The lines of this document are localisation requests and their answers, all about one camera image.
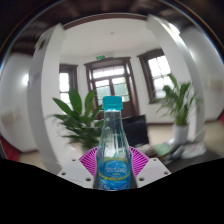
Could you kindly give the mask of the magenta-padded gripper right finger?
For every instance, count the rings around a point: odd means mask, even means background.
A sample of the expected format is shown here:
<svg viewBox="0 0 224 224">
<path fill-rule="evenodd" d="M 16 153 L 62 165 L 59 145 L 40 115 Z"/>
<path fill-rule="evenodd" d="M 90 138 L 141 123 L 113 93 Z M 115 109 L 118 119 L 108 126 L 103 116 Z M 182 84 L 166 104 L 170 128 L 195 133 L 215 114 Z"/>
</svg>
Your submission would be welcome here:
<svg viewBox="0 0 224 224">
<path fill-rule="evenodd" d="M 132 153 L 131 189 L 141 188 L 171 174 L 158 158 L 149 158 L 133 147 L 130 150 Z"/>
</svg>

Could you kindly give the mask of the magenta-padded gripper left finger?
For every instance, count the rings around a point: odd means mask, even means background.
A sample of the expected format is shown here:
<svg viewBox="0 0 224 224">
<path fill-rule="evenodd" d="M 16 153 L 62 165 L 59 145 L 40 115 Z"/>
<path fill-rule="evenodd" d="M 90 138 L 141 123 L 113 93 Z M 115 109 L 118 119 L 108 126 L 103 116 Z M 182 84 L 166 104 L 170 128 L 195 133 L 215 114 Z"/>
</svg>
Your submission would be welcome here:
<svg viewBox="0 0 224 224">
<path fill-rule="evenodd" d="M 93 188 L 96 174 L 97 148 L 92 148 L 79 159 L 72 158 L 58 173 L 58 176 L 84 188 Z"/>
</svg>

